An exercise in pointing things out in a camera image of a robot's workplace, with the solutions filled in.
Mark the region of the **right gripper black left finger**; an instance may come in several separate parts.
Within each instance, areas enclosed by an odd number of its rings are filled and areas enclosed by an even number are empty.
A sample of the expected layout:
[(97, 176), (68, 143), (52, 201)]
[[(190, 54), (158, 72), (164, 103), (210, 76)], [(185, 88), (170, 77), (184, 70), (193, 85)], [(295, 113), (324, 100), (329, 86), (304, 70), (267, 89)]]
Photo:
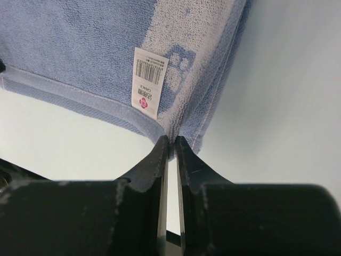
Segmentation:
[(165, 255), (168, 138), (110, 181), (1, 189), (1, 255)]

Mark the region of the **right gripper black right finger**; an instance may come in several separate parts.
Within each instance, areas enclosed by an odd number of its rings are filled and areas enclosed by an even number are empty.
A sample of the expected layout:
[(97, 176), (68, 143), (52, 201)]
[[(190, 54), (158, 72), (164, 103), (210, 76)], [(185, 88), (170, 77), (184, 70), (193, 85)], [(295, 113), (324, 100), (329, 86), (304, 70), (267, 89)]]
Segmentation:
[(175, 143), (183, 255), (340, 255), (340, 210), (323, 187), (233, 183)]

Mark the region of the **light blue towel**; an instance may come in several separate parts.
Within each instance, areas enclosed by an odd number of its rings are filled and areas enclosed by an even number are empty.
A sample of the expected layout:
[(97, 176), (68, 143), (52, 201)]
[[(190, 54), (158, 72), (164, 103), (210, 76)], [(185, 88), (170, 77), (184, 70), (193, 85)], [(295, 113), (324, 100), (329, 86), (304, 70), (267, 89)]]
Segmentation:
[(1, 1), (1, 88), (198, 152), (252, 1)]

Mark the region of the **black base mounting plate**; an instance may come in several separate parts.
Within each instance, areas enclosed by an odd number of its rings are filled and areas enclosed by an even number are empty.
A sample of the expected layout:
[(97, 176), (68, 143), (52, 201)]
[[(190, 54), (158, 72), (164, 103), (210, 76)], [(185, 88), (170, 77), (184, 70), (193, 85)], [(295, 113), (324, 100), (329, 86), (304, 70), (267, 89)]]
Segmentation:
[(24, 185), (32, 182), (51, 181), (39, 174), (1, 159), (1, 189), (10, 184)]

